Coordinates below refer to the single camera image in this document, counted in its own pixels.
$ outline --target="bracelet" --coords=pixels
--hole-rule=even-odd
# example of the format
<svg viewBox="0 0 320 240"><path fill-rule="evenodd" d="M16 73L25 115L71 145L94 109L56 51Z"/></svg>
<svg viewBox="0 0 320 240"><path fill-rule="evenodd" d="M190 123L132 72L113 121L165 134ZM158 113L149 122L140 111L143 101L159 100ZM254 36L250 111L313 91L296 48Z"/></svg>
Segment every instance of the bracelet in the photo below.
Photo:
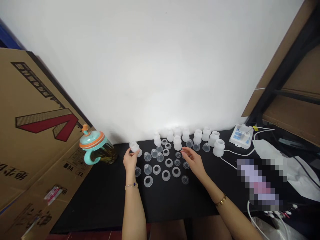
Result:
<svg viewBox="0 0 320 240"><path fill-rule="evenodd" d="M138 188L138 184L137 184L136 182L134 182L133 184L126 185L126 186L124 187L124 190L127 190L127 187Z"/></svg>
<svg viewBox="0 0 320 240"><path fill-rule="evenodd" d="M226 199L227 199L227 196L226 196L226 194L224 194L223 199L222 199L220 202L216 203L216 207L219 207L219 206L221 206L222 204L224 204L224 202L226 201Z"/></svg>

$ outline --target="silicone valve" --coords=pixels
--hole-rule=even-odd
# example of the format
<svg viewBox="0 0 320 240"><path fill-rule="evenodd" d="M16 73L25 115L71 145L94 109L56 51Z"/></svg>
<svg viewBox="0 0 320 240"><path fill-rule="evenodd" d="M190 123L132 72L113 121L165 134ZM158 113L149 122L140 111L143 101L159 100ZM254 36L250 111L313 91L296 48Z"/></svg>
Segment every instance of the silicone valve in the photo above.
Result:
<svg viewBox="0 0 320 240"><path fill-rule="evenodd" d="M174 160L174 165L176 165L176 166L180 166L180 160L179 159L176 159L176 160Z"/></svg>

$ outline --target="breast pump part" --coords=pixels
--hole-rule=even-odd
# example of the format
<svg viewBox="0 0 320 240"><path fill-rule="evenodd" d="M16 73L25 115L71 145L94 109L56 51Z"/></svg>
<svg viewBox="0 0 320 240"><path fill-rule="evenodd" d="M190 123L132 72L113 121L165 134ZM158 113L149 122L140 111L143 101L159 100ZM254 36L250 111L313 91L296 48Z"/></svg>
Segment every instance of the breast pump part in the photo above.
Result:
<svg viewBox="0 0 320 240"><path fill-rule="evenodd" d="M198 143L194 143L193 146L192 146L193 150L195 151L199 151L200 150L200 144Z"/></svg>
<svg viewBox="0 0 320 240"><path fill-rule="evenodd" d="M224 141L222 139L218 139L215 143L214 143L214 148L213 148L213 154L216 157L222 157L223 156L223 150L226 146L224 145Z"/></svg>
<svg viewBox="0 0 320 240"><path fill-rule="evenodd" d="M162 151L162 154L166 157L166 156L169 156L170 152L169 152L169 149L164 149Z"/></svg>
<svg viewBox="0 0 320 240"><path fill-rule="evenodd" d="M164 146L166 149L171 149L171 143L166 143L166 145Z"/></svg>
<svg viewBox="0 0 320 240"><path fill-rule="evenodd" d="M182 140L187 142L190 139L190 131L189 128L184 128L182 131Z"/></svg>
<svg viewBox="0 0 320 240"><path fill-rule="evenodd" d="M217 139L220 138L220 133L218 133L217 131L213 131L210 135L210 138L209 138L209 145L210 147L214 147L214 143L216 142Z"/></svg>
<svg viewBox="0 0 320 240"><path fill-rule="evenodd" d="M140 149L139 145L137 144L137 142L129 142L129 147L131 148L132 152L136 152ZM141 157L142 155L142 150L140 149L140 152L138 154L137 157Z"/></svg>
<svg viewBox="0 0 320 240"><path fill-rule="evenodd" d="M211 130L209 127L204 127L203 131L202 131L202 140L204 142L207 142L209 140L209 137L210 137L210 134L211 134Z"/></svg>
<svg viewBox="0 0 320 240"><path fill-rule="evenodd" d="M181 177L181 181L182 181L182 183L183 184L188 184L189 183L189 178L188 178L188 176L186 176L186 175L183 175L182 177Z"/></svg>
<svg viewBox="0 0 320 240"><path fill-rule="evenodd" d="M153 135L154 145L159 146L161 145L161 139L159 133L155 132Z"/></svg>
<svg viewBox="0 0 320 240"><path fill-rule="evenodd" d="M158 152L157 152L156 149L152 149L152 150L151 150L151 156L152 156L153 158L156 158L156 157L157 157L157 154L158 154Z"/></svg>
<svg viewBox="0 0 320 240"><path fill-rule="evenodd" d="M193 146L193 141L192 141L191 139L189 139L189 140L186 142L186 146L187 146L188 148L192 148L192 146Z"/></svg>
<svg viewBox="0 0 320 240"><path fill-rule="evenodd" d="M205 151L205 152L210 152L210 145L209 145L209 143L205 143L205 144L202 146L202 150Z"/></svg>
<svg viewBox="0 0 320 240"><path fill-rule="evenodd" d="M168 139L169 142L173 142L173 138L174 138L174 136L173 136L173 130L172 130L172 129L169 129L169 130L168 130L168 137L167 137L167 139Z"/></svg>
<svg viewBox="0 0 320 240"><path fill-rule="evenodd" d="M169 181L170 177L171 177L171 176L170 176L170 173L169 173L168 170L164 170L164 171L162 172L162 179L163 179L164 181Z"/></svg>
<svg viewBox="0 0 320 240"><path fill-rule="evenodd" d="M176 152L176 158L180 158L181 157L181 152Z"/></svg>
<svg viewBox="0 0 320 240"><path fill-rule="evenodd" d="M189 166L189 164L188 164L187 162L184 162L184 163L183 163L183 167L184 167L185 169L189 169L189 168L190 168L190 166Z"/></svg>
<svg viewBox="0 0 320 240"><path fill-rule="evenodd" d="M179 159L176 159L176 160L174 160L174 165L176 165L176 166L180 166L180 160Z"/></svg>
<svg viewBox="0 0 320 240"><path fill-rule="evenodd" d="M164 159L163 154L162 154L162 153L158 153L158 154L157 154L157 161L158 161L158 162L162 162L163 159Z"/></svg>
<svg viewBox="0 0 320 240"><path fill-rule="evenodd" d="M172 160L171 160L170 158L168 158L168 159L166 160L166 167L172 167L172 165L173 165Z"/></svg>
<svg viewBox="0 0 320 240"><path fill-rule="evenodd" d="M161 172L160 166L159 166L158 164L157 164L157 165L154 165L154 166L153 166L153 174L154 174L154 175L158 175L160 172Z"/></svg>
<svg viewBox="0 0 320 240"><path fill-rule="evenodd" d="M162 145L166 145L167 142L168 142L167 139L162 139L161 144L162 144Z"/></svg>
<svg viewBox="0 0 320 240"><path fill-rule="evenodd" d="M144 186L145 187L151 187L153 184L153 178L151 176L146 176L143 180Z"/></svg>
<svg viewBox="0 0 320 240"><path fill-rule="evenodd" d="M175 128L174 129L174 136L180 136L181 137L181 129L180 128Z"/></svg>
<svg viewBox="0 0 320 240"><path fill-rule="evenodd" d="M141 174L141 168L136 166L136 171L135 171L136 177L139 177Z"/></svg>
<svg viewBox="0 0 320 240"><path fill-rule="evenodd" d="M178 167L174 167L174 168L172 169L172 175L173 175L174 177L180 177L180 174L181 174L181 171L180 171L180 169L179 169Z"/></svg>
<svg viewBox="0 0 320 240"><path fill-rule="evenodd" d="M151 154L148 152L145 152L143 157L146 162L149 162L151 160Z"/></svg>
<svg viewBox="0 0 320 240"><path fill-rule="evenodd" d="M163 151L162 145L157 146L157 152L162 152L162 151Z"/></svg>
<svg viewBox="0 0 320 240"><path fill-rule="evenodd" d="M143 171L145 174L150 175L152 173L152 167L150 164L146 164L143 167Z"/></svg>
<svg viewBox="0 0 320 240"><path fill-rule="evenodd" d="M194 138L193 138L193 142L194 143L197 143L197 144L200 144L201 143L201 138L202 138L202 131L200 129L197 129L195 132L194 132Z"/></svg>

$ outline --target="metal frame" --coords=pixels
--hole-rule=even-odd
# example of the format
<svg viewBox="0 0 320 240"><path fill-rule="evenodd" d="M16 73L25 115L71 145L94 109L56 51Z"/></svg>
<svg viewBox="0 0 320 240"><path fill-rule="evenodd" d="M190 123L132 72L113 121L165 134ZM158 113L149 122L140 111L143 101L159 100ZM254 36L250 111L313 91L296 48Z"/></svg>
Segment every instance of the metal frame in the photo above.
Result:
<svg viewBox="0 0 320 240"><path fill-rule="evenodd" d="M293 71L299 65L305 55L320 44L320 5L317 3L313 13L307 23L301 30L297 39L291 46L286 57L283 59L279 68L270 80L265 91L258 100L256 106L252 110L246 125L254 125L268 106L272 103L277 95L294 98L300 101L314 103L320 105L320 100L317 98L307 97L295 93L285 92L282 89Z"/></svg>

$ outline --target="plastic ring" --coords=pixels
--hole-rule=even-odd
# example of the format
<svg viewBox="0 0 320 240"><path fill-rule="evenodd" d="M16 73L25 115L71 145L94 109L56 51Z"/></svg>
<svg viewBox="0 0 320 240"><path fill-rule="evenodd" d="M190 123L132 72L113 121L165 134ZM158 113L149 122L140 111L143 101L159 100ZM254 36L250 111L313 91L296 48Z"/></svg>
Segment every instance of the plastic ring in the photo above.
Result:
<svg viewBox="0 0 320 240"><path fill-rule="evenodd" d="M163 154L165 157L168 156L168 155L170 154L169 149L164 149L164 150L162 151L162 154Z"/></svg>
<svg viewBox="0 0 320 240"><path fill-rule="evenodd" d="M171 143L166 143L166 145L164 145L164 147L165 147L166 149L170 149L170 148L171 148Z"/></svg>
<svg viewBox="0 0 320 240"><path fill-rule="evenodd" d="M151 185L153 184L153 178L151 176L146 176L143 180L143 183L146 187L151 187Z"/></svg>
<svg viewBox="0 0 320 240"><path fill-rule="evenodd" d="M172 160L171 160L170 158L168 158L168 159L166 160L166 167L172 167L172 165L173 165Z"/></svg>
<svg viewBox="0 0 320 240"><path fill-rule="evenodd" d="M164 171L162 172L162 179L163 179L164 181L169 181L170 177L171 177L171 176L170 176L170 173L169 173L168 170L164 170Z"/></svg>
<svg viewBox="0 0 320 240"><path fill-rule="evenodd" d="M172 175L174 176L174 177L180 177L180 175L181 175L181 172L180 172L180 169L178 168L178 167L174 167L173 169L172 169Z"/></svg>
<svg viewBox="0 0 320 240"><path fill-rule="evenodd" d="M157 164L157 165L154 165L154 166L153 166L153 174L154 174L154 175L158 175L160 172L161 172L160 166L159 166L158 164Z"/></svg>
<svg viewBox="0 0 320 240"><path fill-rule="evenodd" d="M167 142L168 142L167 139L163 139L163 140L161 141L161 144L162 144L162 145L166 145Z"/></svg>

